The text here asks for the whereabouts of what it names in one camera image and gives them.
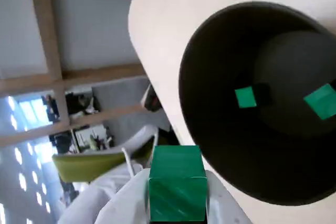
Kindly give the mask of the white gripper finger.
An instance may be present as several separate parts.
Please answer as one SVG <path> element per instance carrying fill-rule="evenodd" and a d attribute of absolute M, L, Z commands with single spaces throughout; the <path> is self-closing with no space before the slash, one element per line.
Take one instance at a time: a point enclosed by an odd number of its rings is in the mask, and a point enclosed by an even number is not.
<path fill-rule="evenodd" d="M 209 170 L 206 170 L 205 173 L 208 183 L 207 223 L 253 224 L 219 178 Z"/>
<path fill-rule="evenodd" d="M 95 223 L 150 223 L 145 168 L 131 178 L 100 210 Z"/>

